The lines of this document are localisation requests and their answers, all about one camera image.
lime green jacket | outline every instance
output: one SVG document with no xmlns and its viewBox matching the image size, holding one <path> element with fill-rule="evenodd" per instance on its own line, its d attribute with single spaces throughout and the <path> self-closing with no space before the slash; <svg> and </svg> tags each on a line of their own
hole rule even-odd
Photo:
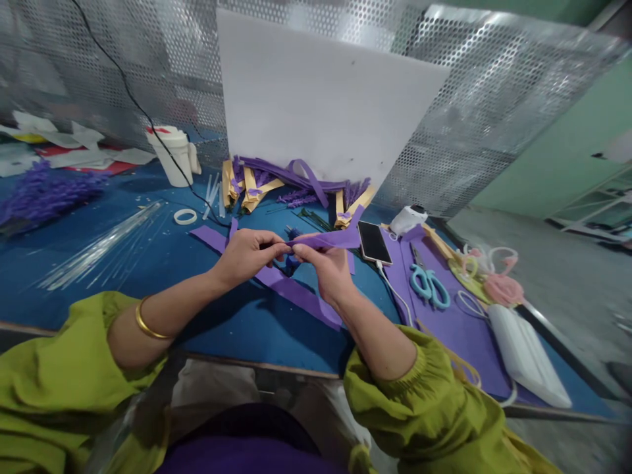
<svg viewBox="0 0 632 474">
<path fill-rule="evenodd" d="M 77 302 L 56 336 L 24 342 L 0 356 L 0 472 L 85 472 L 99 435 L 116 425 L 131 397 L 164 364 L 130 374 L 111 357 L 107 329 L 136 301 L 104 292 Z M 508 433 L 493 399 L 455 380 L 440 344 L 402 330 L 417 345 L 417 361 L 406 376 L 374 379 L 355 350 L 344 377 L 355 418 L 380 448 L 400 459 L 400 474 L 558 472 Z M 107 472 L 155 471 L 168 437 L 167 412 L 135 423 L 113 450 Z M 375 472 L 361 446 L 352 453 L 350 471 Z"/>
</svg>

black cable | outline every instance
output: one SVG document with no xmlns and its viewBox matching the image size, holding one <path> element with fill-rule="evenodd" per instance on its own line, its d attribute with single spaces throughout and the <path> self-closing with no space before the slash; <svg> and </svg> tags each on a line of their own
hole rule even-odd
<svg viewBox="0 0 632 474">
<path fill-rule="evenodd" d="M 160 138 L 160 135 L 158 135 L 158 132 L 156 132 L 156 128 L 153 125 L 153 120 L 147 114 L 147 112 L 144 111 L 144 109 L 140 106 L 138 101 L 132 95 L 132 91 L 130 90 L 130 86 L 127 84 L 127 76 L 125 75 L 125 72 L 119 66 L 119 64 L 114 60 L 114 58 L 112 56 L 110 56 L 110 54 L 108 54 L 108 52 L 103 48 L 103 46 L 101 46 L 101 44 L 99 43 L 97 38 L 94 36 L 94 33 L 92 33 L 92 29 L 90 28 L 90 23 L 88 22 L 88 19 L 86 18 L 86 14 L 84 13 L 84 10 L 81 7 L 81 5 L 79 5 L 79 3 L 77 3 L 77 0 L 70 0 L 70 1 L 73 2 L 75 4 L 75 6 L 77 7 L 77 9 L 79 10 L 79 14 L 81 15 L 81 18 L 84 21 L 84 24 L 86 25 L 86 29 L 88 30 L 88 34 L 90 35 L 90 37 L 92 38 L 92 40 L 94 41 L 96 46 L 98 46 L 98 48 L 103 52 L 103 54 L 106 55 L 107 58 L 110 61 L 112 61 L 112 63 L 117 67 L 118 72 L 120 73 L 120 77 L 121 77 L 121 79 L 123 79 L 123 86 L 125 86 L 125 90 L 127 92 L 127 95 L 129 96 L 130 100 L 134 103 L 134 105 L 138 107 L 138 110 L 140 110 L 143 113 L 143 115 L 145 115 L 145 117 L 147 117 L 147 120 L 151 124 L 151 131 L 153 132 L 154 135 L 156 135 L 156 138 L 158 139 L 160 144 L 163 146 L 163 148 L 169 154 L 169 157 L 171 158 L 171 161 L 173 161 L 173 164 L 176 165 L 176 168 L 178 168 L 178 170 L 180 171 L 180 173 L 184 177 L 184 180 L 186 181 L 187 186 L 189 187 L 189 190 L 193 193 L 193 195 L 196 198 L 200 199 L 202 202 L 206 203 L 207 206 L 209 206 L 209 209 L 211 210 L 211 214 L 213 215 L 213 220 L 215 221 L 215 223 L 217 225 L 222 226 L 222 227 L 226 227 L 226 228 L 230 228 L 230 225 L 223 224 L 223 223 L 221 223 L 219 221 L 219 219 L 215 215 L 215 211 L 213 210 L 213 206 L 211 206 L 211 204 L 205 198 L 201 197 L 198 193 L 195 192 L 195 190 L 193 189 L 193 186 L 191 185 L 191 183 L 189 183 L 189 180 L 187 179 L 186 174 L 184 174 L 184 171 L 182 171 L 182 168 L 180 168 L 180 165 L 178 164 L 176 159 L 171 154 L 171 151 L 169 151 L 169 148 L 164 144 L 164 142 Z"/>
</svg>

hand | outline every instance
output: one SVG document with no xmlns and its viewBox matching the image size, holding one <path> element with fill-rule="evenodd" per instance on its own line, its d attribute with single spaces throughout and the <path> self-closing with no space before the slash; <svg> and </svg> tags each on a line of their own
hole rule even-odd
<svg viewBox="0 0 632 474">
<path fill-rule="evenodd" d="M 317 234 L 307 234 L 300 238 Z M 349 273 L 347 251 L 338 248 L 321 248 L 315 250 L 303 244 L 292 247 L 301 262 L 309 262 L 318 275 L 318 289 L 323 299 L 340 312 L 340 302 L 357 294 L 357 288 Z"/>
<path fill-rule="evenodd" d="M 290 247 L 274 232 L 240 229 L 209 273 L 229 291 L 254 277 L 264 266 L 272 267 L 274 259 L 283 261 L 283 254 L 288 252 Z"/>
</svg>

beige pants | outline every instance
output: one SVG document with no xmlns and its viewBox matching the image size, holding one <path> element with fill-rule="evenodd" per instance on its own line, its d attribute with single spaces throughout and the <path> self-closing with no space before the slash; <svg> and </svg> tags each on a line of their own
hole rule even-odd
<svg viewBox="0 0 632 474">
<path fill-rule="evenodd" d="M 173 388 L 170 441 L 177 441 L 226 408 L 260 401 L 253 369 L 189 359 Z M 353 446 L 364 443 L 371 447 L 369 431 L 351 414 L 342 381 L 313 379 L 299 393 L 290 413 L 323 457 L 344 469 Z"/>
</svg>

blue tabletop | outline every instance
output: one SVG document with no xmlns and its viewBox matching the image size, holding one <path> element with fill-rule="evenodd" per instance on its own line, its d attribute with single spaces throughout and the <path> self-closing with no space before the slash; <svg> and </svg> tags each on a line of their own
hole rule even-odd
<svg viewBox="0 0 632 474">
<path fill-rule="evenodd" d="M 55 173 L 72 172 L 55 170 Z M 204 195 L 209 173 L 195 176 L 194 188 Z M 0 199 L 5 198 L 19 177 L 0 180 Z M 285 237 L 286 226 L 298 227 L 303 232 L 315 231 L 291 211 L 269 212 L 282 205 L 274 202 L 287 189 L 271 192 L 250 216 L 240 219 L 240 227 L 266 228 Z M 134 247 L 121 253 L 108 255 L 88 278 L 71 284 L 64 290 L 48 292 L 37 283 L 48 272 L 62 264 L 77 251 L 107 232 L 114 225 L 138 211 L 138 206 L 158 199 L 166 206 L 137 240 Z M 312 210 L 328 219 L 327 210 L 318 203 Z M 173 213 L 192 208 L 198 213 L 196 223 L 177 225 Z M 218 212 L 217 201 L 215 212 Z M 138 168 L 135 174 L 114 176 L 105 193 L 74 212 L 23 236 L 0 244 L 0 296 L 4 322 L 58 330 L 67 318 L 68 307 L 105 290 L 118 290 L 129 296 L 142 298 L 211 268 L 219 255 L 188 231 L 199 225 L 208 225 L 228 235 L 228 229 L 211 219 L 203 221 L 203 203 L 189 189 L 170 187 L 158 162 Z M 230 224 L 231 214 L 225 219 Z M 376 205 L 370 206 L 363 220 L 390 222 L 393 213 Z M 107 265 L 120 259 L 117 275 L 106 280 Z M 380 308 L 392 322 L 400 318 L 390 292 L 376 272 L 362 260 L 354 257 L 356 286 Z M 101 278 L 90 282 L 97 275 Z M 309 265 L 301 265 L 294 278 L 315 288 L 316 275 Z M 291 304 L 275 292 L 249 281 L 209 305 L 178 338 L 190 352 L 208 356 L 268 363 L 292 369 L 341 375 L 353 348 L 346 330 L 336 332 L 322 324 L 304 310 Z M 612 416 L 604 402 L 572 371 L 566 362 L 544 343 L 558 374 L 573 400 L 574 409 L 583 413 Z"/>
</svg>

